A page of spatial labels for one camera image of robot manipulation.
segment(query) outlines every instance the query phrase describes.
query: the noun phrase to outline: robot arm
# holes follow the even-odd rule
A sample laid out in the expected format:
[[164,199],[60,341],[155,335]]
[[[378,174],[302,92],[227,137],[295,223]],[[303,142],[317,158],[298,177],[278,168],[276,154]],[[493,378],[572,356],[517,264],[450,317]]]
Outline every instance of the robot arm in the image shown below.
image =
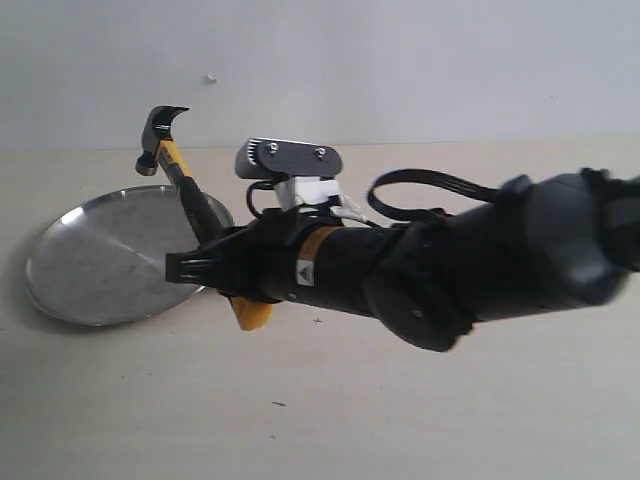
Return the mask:
[[[175,107],[158,108],[147,127],[153,115]],[[170,138],[168,126],[161,132]],[[334,149],[251,139],[236,158],[238,176],[256,181],[248,204],[253,208],[254,189],[267,189],[280,208],[253,208],[253,222],[225,230],[206,201],[197,200],[184,162],[166,155],[163,161],[144,142],[143,148],[138,172],[155,172],[140,164],[153,167],[150,159],[159,159],[200,241],[195,251],[167,255],[167,281],[205,285],[235,299],[245,329],[264,324],[270,305],[290,301],[374,317],[415,346],[447,351],[477,322],[604,305],[640,267],[640,184],[604,171],[537,184],[523,175],[498,189],[430,170],[390,172],[367,196],[398,222],[383,228],[340,192],[335,177],[342,162]],[[484,204],[449,215],[393,208],[376,196],[379,187],[402,182]],[[189,196],[181,183],[191,185]],[[348,227],[344,218],[366,225]]]

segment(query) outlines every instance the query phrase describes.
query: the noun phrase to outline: white wall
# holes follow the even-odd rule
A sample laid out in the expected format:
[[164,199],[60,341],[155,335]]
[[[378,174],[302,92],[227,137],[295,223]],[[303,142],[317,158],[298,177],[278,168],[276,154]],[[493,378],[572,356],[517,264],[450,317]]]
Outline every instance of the white wall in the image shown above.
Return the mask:
[[[637,0],[5,0],[0,149],[637,133]],[[203,81],[212,73],[217,85]]]

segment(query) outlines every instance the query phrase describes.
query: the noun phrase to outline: silver plate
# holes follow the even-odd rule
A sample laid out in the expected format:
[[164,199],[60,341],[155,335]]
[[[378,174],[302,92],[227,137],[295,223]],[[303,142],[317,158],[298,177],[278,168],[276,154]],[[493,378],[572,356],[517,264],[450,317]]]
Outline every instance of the silver plate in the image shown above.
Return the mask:
[[[226,208],[207,196],[221,222]],[[39,238],[26,266],[27,291],[49,316],[80,325],[151,317],[202,290],[164,279],[164,257],[197,247],[173,187],[134,187],[63,215]]]

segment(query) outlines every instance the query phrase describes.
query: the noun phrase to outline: hammer head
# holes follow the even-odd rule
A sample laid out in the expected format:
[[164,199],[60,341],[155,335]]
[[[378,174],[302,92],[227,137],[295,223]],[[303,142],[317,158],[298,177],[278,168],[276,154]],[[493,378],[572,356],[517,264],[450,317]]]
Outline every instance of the hammer head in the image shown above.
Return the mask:
[[182,112],[189,110],[187,107],[173,107],[160,105],[155,107],[147,117],[147,123],[142,131],[142,155],[136,162],[136,171],[140,175],[155,175],[158,170],[156,153],[161,140],[172,140],[171,123]]

